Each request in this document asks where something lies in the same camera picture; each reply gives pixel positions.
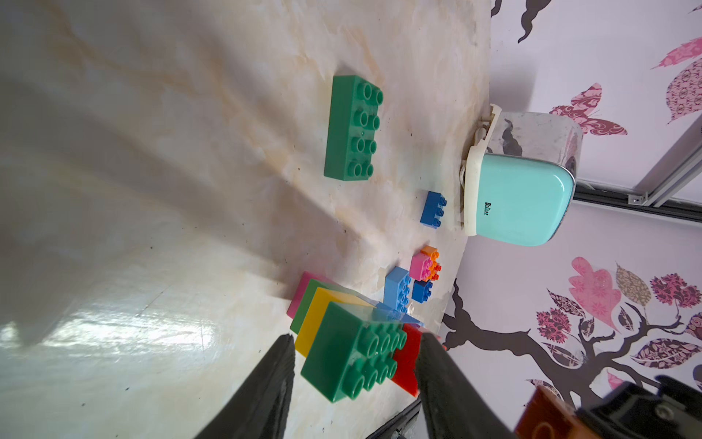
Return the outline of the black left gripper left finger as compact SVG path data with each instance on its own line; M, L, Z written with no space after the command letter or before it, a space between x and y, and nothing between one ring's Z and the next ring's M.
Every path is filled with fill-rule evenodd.
M199 438L282 438L294 387L294 338L281 335Z

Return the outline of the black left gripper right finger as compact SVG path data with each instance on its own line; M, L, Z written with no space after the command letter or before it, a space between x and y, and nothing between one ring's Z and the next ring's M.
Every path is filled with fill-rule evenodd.
M431 438L514 438L435 336L424 333L415 376Z

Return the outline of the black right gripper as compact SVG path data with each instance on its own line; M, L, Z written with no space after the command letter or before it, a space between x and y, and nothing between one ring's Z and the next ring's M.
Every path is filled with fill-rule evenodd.
M656 380L656 394L627 382L576 416L602 438L700 438L701 392L667 376Z

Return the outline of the light green lego brick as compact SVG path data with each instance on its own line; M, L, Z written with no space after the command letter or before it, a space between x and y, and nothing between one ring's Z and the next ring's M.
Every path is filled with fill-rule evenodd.
M331 289L332 291L351 293L350 289L338 285L332 282L330 279L329 282L311 280L305 291L305 295L303 296L303 300L297 310L297 313L295 317L292 318L292 324L290 325L290 329L292 330L292 332L294 332L294 334L298 334L301 328L303 327L303 322L305 322L305 317L307 315L309 307L310 305L312 305L312 301L314 299L314 296L316 295L316 291L320 287L325 289Z

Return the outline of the light blue 2x4 brick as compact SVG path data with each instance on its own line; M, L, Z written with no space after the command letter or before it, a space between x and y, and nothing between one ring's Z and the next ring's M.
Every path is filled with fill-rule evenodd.
M411 277L408 270L394 267L385 278L383 303L400 313L408 311Z

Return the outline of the orange lego brick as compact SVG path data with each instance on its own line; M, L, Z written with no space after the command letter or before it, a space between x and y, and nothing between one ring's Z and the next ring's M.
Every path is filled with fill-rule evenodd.
M424 276L423 281L437 281L440 277L440 271L442 270L442 265L438 262L440 253L435 247L429 245L422 248L422 253L427 255L431 260L429 274Z

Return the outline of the blue 2x3 lego brick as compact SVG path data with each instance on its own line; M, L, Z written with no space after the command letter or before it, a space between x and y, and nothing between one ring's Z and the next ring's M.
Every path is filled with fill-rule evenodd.
M422 217L420 217L420 223L433 229L440 228L446 206L447 200L441 193L429 191L422 210Z

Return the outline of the red 2x2 lego brick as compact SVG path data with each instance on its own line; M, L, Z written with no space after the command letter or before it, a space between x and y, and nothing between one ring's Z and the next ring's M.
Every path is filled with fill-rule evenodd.
M397 363L398 368L391 380L406 393L418 397L420 390L415 371L423 331L421 327L411 324L405 324L402 330L407 336L407 340L404 347L397 349L393 355L393 360Z

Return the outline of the brown 2x2 lego brick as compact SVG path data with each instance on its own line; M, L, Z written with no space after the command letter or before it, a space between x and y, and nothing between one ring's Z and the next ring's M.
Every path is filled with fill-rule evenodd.
M526 405L515 434L526 439L601 438L576 417L570 406L543 386L537 387Z

